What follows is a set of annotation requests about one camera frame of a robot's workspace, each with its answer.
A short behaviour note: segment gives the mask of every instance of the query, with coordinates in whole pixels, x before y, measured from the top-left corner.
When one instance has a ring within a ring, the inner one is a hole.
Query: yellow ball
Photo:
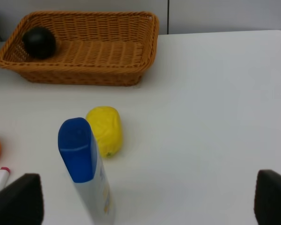
[[[110,106],[98,106],[86,116],[102,157],[111,157],[122,147],[123,134],[120,115]]]

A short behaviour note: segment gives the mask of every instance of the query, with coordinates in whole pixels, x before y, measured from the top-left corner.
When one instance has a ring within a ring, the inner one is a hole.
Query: wicker basket
[[[22,36],[35,26],[54,33],[54,56],[37,60],[25,52]],[[131,86],[154,62],[158,30],[149,12],[34,12],[1,49],[0,67],[37,83]]]

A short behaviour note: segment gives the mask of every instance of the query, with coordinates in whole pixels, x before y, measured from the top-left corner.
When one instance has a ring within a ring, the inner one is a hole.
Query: table surface
[[[159,36],[136,87],[34,84],[0,69],[0,167],[9,183],[41,175],[44,225],[90,223],[57,134],[99,105],[124,130],[104,160],[116,225],[257,224],[257,172],[281,173],[281,31]]]

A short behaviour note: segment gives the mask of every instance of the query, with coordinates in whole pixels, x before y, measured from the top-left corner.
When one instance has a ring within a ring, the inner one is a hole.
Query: marker
[[[7,167],[1,167],[0,169],[0,191],[5,187],[10,174],[10,169]]]

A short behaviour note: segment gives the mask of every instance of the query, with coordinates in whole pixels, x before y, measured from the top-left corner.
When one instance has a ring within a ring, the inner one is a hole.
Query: blue cap
[[[94,178],[97,149],[89,123],[84,118],[66,120],[58,133],[58,148],[75,183]]]

